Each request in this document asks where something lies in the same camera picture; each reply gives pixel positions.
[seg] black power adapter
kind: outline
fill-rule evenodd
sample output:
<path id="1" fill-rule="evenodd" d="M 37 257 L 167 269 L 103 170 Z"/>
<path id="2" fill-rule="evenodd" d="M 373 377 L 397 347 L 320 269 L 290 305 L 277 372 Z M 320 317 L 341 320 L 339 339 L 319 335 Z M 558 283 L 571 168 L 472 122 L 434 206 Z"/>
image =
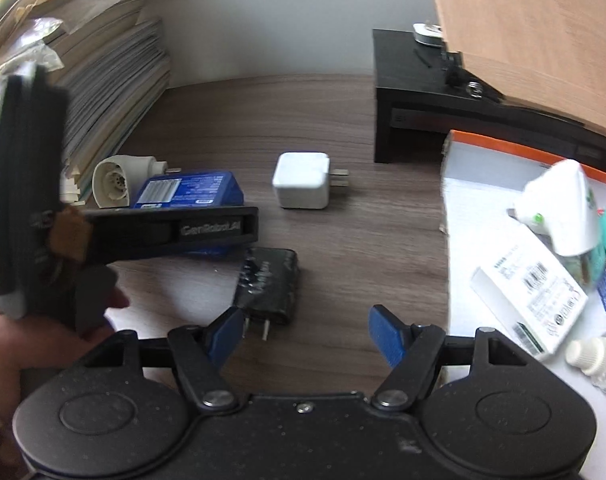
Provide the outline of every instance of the black power adapter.
<path id="1" fill-rule="evenodd" d="M 296 302 L 299 260 L 290 249 L 252 247 L 245 253 L 233 306 L 245 311 L 245 330 L 251 321 L 263 323 L 263 340 L 270 324 L 292 320 Z"/>

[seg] metal prong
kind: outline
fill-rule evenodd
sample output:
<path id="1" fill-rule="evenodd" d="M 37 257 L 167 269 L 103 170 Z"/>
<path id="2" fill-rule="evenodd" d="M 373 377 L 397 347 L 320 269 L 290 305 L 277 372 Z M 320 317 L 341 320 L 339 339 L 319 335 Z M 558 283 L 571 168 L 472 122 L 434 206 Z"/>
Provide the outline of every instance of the metal prong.
<path id="1" fill-rule="evenodd" d="M 263 341 L 267 341 L 267 335 L 270 331 L 270 320 L 266 319 L 265 323 L 263 323 Z"/>

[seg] white wall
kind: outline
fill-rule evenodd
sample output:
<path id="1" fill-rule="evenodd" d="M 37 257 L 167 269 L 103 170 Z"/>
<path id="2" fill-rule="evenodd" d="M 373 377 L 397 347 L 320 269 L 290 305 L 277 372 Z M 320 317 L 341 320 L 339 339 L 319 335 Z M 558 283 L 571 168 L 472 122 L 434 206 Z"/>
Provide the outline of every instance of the white wall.
<path id="1" fill-rule="evenodd" d="M 435 20 L 433 0 L 160 0 L 173 85 L 283 73 L 371 73 L 373 28 Z"/>

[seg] human hand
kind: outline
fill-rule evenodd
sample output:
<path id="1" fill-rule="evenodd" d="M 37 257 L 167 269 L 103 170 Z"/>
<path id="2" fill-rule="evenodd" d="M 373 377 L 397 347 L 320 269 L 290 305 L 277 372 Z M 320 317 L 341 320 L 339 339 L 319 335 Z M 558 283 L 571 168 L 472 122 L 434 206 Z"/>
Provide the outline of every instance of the human hand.
<path id="1" fill-rule="evenodd" d="M 108 307 L 125 308 L 129 300 L 115 288 Z M 66 368 L 114 333 L 110 323 L 77 335 L 47 317 L 13 320 L 0 315 L 0 478 L 20 465 L 20 454 L 11 436 L 11 421 L 20 403 L 20 371 L 26 368 Z"/>

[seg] stack of papers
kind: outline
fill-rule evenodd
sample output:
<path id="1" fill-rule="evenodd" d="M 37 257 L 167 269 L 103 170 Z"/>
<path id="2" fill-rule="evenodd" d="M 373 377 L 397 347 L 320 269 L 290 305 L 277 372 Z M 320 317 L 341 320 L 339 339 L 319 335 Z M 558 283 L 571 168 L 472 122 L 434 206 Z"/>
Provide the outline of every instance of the stack of papers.
<path id="1" fill-rule="evenodd" d="M 0 82 L 33 61 L 69 92 L 66 202 L 87 199 L 96 164 L 118 150 L 169 83 L 161 23 L 140 21 L 145 1 L 0 0 Z"/>

